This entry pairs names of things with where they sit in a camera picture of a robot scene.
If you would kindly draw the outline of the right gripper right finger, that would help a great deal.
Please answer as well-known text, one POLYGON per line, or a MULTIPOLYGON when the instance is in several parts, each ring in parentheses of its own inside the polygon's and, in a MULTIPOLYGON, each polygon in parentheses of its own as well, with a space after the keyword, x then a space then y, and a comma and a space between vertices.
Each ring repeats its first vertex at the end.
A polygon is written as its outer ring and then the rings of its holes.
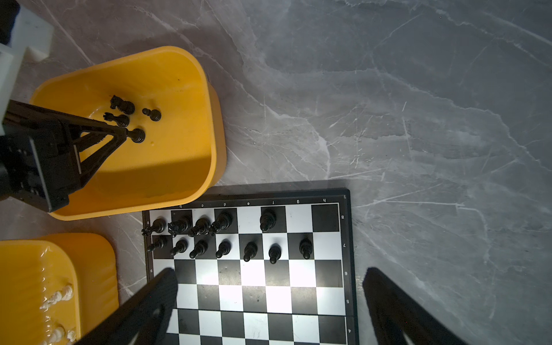
POLYGON ((378 344, 464 344, 376 267, 362 283, 378 344))

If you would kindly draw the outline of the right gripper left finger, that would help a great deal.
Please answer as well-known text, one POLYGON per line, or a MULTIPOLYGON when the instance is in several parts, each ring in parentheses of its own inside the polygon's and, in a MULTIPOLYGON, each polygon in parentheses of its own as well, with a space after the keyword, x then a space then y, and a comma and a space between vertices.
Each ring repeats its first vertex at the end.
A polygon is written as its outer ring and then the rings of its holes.
POLYGON ((165 268, 78 344, 161 344, 176 305, 175 270, 165 268))

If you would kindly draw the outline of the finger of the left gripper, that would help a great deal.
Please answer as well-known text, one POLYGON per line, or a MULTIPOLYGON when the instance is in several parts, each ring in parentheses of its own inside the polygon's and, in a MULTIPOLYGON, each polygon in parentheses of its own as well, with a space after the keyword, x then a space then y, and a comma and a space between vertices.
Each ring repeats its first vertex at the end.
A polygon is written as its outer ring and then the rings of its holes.
POLYGON ((127 138, 127 129, 125 128, 79 116, 70 116, 66 121, 66 126, 75 138, 77 134, 81 135, 84 132, 127 138))
MULTIPOLYGON (((88 133, 82 136, 79 139, 79 152, 83 152, 99 144, 107 136, 109 136, 107 133, 88 133)), ((127 140, 126 135, 111 135, 111 137, 112 139, 105 145, 90 154, 85 160, 79 162, 81 185, 86 185, 107 158, 127 140)))

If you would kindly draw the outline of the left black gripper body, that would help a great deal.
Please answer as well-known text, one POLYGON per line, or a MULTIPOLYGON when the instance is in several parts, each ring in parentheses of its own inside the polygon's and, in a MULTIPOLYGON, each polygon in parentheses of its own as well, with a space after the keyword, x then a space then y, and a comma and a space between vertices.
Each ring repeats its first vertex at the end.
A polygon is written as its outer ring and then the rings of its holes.
POLYGON ((1 126, 1 200, 48 213, 67 206, 80 180, 66 118, 10 101, 1 126))

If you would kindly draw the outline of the black chess rook piece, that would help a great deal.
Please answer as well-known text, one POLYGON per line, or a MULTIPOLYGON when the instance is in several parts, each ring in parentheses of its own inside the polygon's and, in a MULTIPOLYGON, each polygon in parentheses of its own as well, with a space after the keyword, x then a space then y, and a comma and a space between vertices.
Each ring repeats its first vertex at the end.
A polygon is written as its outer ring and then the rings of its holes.
POLYGON ((104 118, 105 121, 113 122, 117 126, 122 127, 122 128, 128 127, 129 122, 130 122, 129 117, 127 115, 124 115, 124 114, 115 115, 115 114, 110 113, 110 112, 105 112, 104 115, 103 115, 103 118, 104 118))

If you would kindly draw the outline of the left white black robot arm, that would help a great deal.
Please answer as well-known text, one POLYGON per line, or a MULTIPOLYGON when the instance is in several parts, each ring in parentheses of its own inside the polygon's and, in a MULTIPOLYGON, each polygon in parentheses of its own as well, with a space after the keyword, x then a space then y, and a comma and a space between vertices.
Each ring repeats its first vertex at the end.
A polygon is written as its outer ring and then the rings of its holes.
POLYGON ((125 128, 11 98, 26 55, 49 56, 53 26, 18 1, 1 2, 1 198, 45 212, 69 203, 129 138, 125 128))

